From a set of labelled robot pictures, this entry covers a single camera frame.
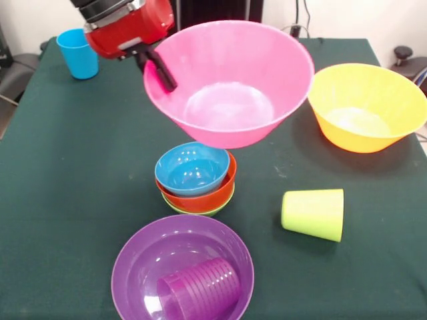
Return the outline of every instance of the stacked bowl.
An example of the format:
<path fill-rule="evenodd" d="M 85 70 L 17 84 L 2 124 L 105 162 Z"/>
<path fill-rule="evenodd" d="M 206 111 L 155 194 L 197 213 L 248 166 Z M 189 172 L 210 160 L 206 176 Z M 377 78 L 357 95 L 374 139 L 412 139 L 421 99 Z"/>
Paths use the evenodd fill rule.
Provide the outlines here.
<path fill-rule="evenodd" d="M 191 142 L 160 157 L 155 183 L 173 210 L 211 217 L 232 199 L 236 172 L 229 151 Z"/>

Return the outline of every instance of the purple cup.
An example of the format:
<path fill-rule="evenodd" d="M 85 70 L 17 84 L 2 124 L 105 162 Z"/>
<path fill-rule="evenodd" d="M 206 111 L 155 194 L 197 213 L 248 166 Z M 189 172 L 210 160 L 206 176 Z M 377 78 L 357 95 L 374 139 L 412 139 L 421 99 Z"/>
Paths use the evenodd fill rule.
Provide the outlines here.
<path fill-rule="evenodd" d="M 160 278 L 157 294 L 168 320 L 210 320 L 237 302 L 240 281 L 225 259 L 216 258 Z"/>

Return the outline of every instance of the green tablecloth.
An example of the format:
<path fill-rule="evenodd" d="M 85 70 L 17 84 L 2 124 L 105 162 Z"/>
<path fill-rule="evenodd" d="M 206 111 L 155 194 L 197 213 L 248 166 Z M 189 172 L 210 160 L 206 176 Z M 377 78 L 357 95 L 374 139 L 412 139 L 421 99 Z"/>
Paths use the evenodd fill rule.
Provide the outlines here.
<path fill-rule="evenodd" d="M 378 63 L 362 39 L 302 41 L 316 69 Z M 0 319 L 118 319 L 113 263 L 140 228 L 173 214 L 153 182 L 189 137 L 144 93 L 133 61 L 75 81 L 51 41 L 0 142 Z M 415 136 L 343 151 L 305 103 L 261 143 L 233 151 L 236 193 L 216 216 L 251 251 L 244 319 L 427 318 L 427 160 Z M 284 191 L 344 188 L 341 243 L 284 231 Z"/>

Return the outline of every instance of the blue cup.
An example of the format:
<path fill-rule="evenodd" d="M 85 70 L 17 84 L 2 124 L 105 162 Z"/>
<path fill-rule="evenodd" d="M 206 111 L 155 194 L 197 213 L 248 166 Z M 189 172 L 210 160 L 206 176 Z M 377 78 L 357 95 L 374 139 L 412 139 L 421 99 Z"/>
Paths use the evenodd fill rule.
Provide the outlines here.
<path fill-rule="evenodd" d="M 87 42 L 83 29 L 68 30 L 56 42 L 73 77 L 84 80 L 97 75 L 98 54 Z"/>

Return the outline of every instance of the wall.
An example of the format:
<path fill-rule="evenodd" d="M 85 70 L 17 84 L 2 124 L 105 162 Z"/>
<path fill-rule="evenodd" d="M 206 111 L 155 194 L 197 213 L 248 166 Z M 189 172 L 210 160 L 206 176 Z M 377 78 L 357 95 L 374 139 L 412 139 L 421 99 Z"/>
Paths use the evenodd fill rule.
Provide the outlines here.
<path fill-rule="evenodd" d="M 282 28 L 294 22 L 294 0 L 265 2 L 264 23 Z M 411 46 L 416 55 L 427 55 L 427 0 L 307 0 L 307 4 L 312 37 L 368 38 L 384 66 L 394 61 L 392 50 L 399 44 Z M 300 23 L 306 17 L 300 0 Z M 0 0 L 0 22 L 14 54 L 38 52 L 41 42 L 84 24 L 69 0 Z"/>
<path fill-rule="evenodd" d="M 408 45 L 427 56 L 427 0 L 306 0 L 311 37 L 368 38 L 381 65 L 394 62 L 393 48 Z M 277 28 L 295 21 L 294 0 L 265 0 L 263 21 Z M 307 15 L 300 0 L 300 23 Z"/>

